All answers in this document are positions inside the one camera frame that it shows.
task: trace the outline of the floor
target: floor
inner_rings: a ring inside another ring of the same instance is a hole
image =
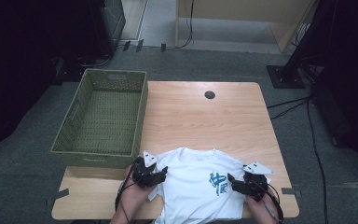
[[[174,47],[176,0],[123,1],[127,24],[122,41],[133,45],[143,39],[144,46]],[[189,36],[190,19],[179,20],[179,46]],[[269,24],[261,21],[223,21],[193,19],[193,40],[187,49],[246,51],[281,54]],[[291,54],[295,47],[285,52]]]

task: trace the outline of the plastic basket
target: plastic basket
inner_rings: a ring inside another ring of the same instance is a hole
[[[146,72],[87,69],[52,147],[67,166],[126,168],[139,155]]]

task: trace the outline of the gray carpet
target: gray carpet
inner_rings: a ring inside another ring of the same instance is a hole
[[[277,90],[267,64],[284,65],[290,55],[209,50],[136,48],[118,50],[99,68],[146,71],[149,80],[257,82],[267,105],[310,94]],[[0,223],[70,223],[51,217],[65,167],[49,154],[78,83],[51,86],[0,143]],[[291,105],[269,110],[273,117]],[[332,146],[317,105],[310,104],[316,146],[324,168],[329,223],[358,223],[358,153]],[[272,121],[300,214],[284,223],[324,223],[323,181],[312,146],[307,105]],[[245,219],[242,223],[254,223]]]

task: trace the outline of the shirt graphic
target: shirt graphic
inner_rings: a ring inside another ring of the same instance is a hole
[[[216,188],[216,194],[219,196],[219,193],[227,193],[227,182],[225,175],[220,175],[216,172],[216,175],[212,172],[210,174],[211,178],[209,179],[209,182],[212,184],[214,188]]]

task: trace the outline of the t-shirt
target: t-shirt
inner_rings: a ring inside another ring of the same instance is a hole
[[[179,147],[157,155],[156,170],[168,166],[165,182],[150,193],[164,201],[160,224],[209,223],[214,220],[241,219],[245,196],[234,191],[227,173],[243,179],[243,162],[222,151]]]

